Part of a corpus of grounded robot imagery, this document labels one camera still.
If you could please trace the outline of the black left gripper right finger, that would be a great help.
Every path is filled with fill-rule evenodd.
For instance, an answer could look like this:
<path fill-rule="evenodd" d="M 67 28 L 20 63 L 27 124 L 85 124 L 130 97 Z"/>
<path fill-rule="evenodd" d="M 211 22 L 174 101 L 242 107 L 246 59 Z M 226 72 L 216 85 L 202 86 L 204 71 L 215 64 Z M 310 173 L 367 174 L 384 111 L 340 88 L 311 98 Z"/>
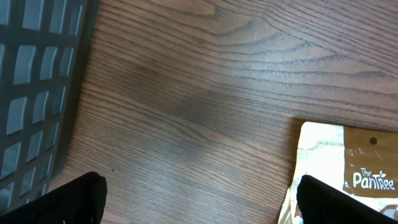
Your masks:
<path fill-rule="evenodd" d="M 297 203 L 304 224 L 397 224 L 310 175 L 301 178 Z"/>

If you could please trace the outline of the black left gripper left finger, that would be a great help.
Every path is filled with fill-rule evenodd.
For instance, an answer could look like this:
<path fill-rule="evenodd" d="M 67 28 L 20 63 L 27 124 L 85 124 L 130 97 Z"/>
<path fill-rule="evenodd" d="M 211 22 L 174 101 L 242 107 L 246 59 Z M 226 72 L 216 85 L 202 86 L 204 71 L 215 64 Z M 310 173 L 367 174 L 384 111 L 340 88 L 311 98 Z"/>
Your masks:
<path fill-rule="evenodd" d="M 1 215 L 1 224 L 100 224 L 106 197 L 106 178 L 96 172 L 88 172 Z"/>

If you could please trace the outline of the grey plastic mesh basket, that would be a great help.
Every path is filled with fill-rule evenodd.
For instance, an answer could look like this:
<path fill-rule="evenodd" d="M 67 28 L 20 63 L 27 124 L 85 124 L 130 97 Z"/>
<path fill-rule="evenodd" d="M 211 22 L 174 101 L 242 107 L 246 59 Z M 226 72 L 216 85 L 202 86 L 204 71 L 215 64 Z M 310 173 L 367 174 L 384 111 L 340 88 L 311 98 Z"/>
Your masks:
<path fill-rule="evenodd" d="M 1 1 L 1 213 L 62 171 L 99 3 Z"/>

